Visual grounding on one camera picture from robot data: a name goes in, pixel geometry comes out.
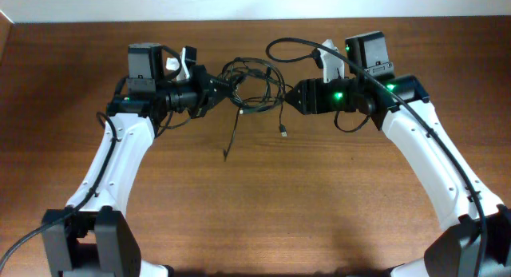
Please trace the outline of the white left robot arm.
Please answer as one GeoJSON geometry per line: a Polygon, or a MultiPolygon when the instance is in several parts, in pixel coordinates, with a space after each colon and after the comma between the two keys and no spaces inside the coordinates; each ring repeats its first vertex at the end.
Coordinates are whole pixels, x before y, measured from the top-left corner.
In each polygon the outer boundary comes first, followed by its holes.
{"type": "Polygon", "coordinates": [[[78,190],[63,209],[42,222],[53,276],[172,276],[169,265],[143,260],[125,219],[129,195],[145,153],[174,113],[204,117],[232,96],[231,82],[194,61],[194,49],[177,53],[158,43],[128,47],[129,73],[99,117],[101,145],[78,190]]]}

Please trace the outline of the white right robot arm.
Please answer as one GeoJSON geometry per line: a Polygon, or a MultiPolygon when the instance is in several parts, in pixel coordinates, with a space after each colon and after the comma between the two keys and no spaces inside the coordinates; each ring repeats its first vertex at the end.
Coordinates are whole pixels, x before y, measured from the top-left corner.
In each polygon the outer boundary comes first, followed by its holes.
{"type": "Polygon", "coordinates": [[[304,115],[360,112],[406,158],[426,190],[441,235],[422,258],[387,276],[507,276],[510,210],[467,164],[442,127],[420,81],[396,76],[380,32],[314,44],[323,76],[300,81],[286,96],[304,115]]]}

